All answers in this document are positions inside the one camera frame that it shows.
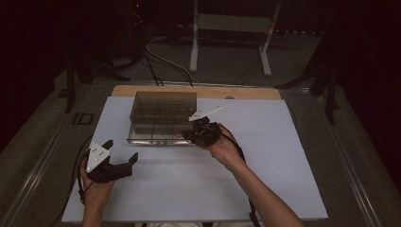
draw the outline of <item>transparent container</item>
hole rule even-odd
[[[181,131],[192,129],[188,117],[196,110],[196,93],[137,92],[127,141],[143,145],[188,144]]]

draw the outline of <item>metal stand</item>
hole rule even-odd
[[[306,79],[316,77],[309,91],[313,96],[321,96],[327,87],[325,113],[332,125],[335,125],[333,111],[338,109],[335,100],[338,72],[348,59],[348,54],[353,49],[352,43],[355,41],[355,37],[350,35],[352,34],[350,27],[342,23],[344,18],[347,17],[343,16],[343,11],[338,10],[334,23],[326,30],[301,76],[285,84],[274,86],[276,89],[288,89]]]
[[[237,27],[238,16],[203,14],[198,12],[198,0],[194,3],[194,30],[189,71],[197,72],[198,68],[198,29],[231,30],[231,31],[250,31],[266,32],[266,41],[259,46],[260,60],[262,61],[263,72],[266,77],[271,76],[270,64],[267,55],[269,42],[274,31],[277,16],[281,4],[275,6],[271,18],[265,17],[242,17],[239,19],[241,27]]]

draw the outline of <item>white table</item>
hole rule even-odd
[[[127,143],[133,97],[109,97],[93,141],[113,139],[111,163],[139,160],[133,175],[114,186],[104,220],[121,222],[249,220],[248,198],[224,166],[195,147],[137,147]],[[212,121],[234,134],[250,168],[302,219],[327,218],[284,100],[199,98],[198,107],[221,105]],[[62,221],[80,222],[77,184]]]

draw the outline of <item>wooden board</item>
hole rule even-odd
[[[239,88],[239,87],[189,87],[189,86],[142,86],[117,85],[112,96],[135,96],[136,92],[195,92],[198,98],[235,99],[282,99],[280,93],[273,88]]]

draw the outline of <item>human hand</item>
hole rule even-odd
[[[85,209],[103,210],[109,201],[115,181],[108,183],[95,183],[88,179],[86,165],[88,159],[84,159],[80,164],[80,176],[83,180],[85,191]]]
[[[222,124],[218,124],[218,126],[223,134],[235,141],[231,133]],[[204,149],[209,150],[212,157],[216,158],[230,171],[236,166],[246,165],[241,156],[239,156],[238,150],[233,142],[224,136],[220,136],[216,143]]]

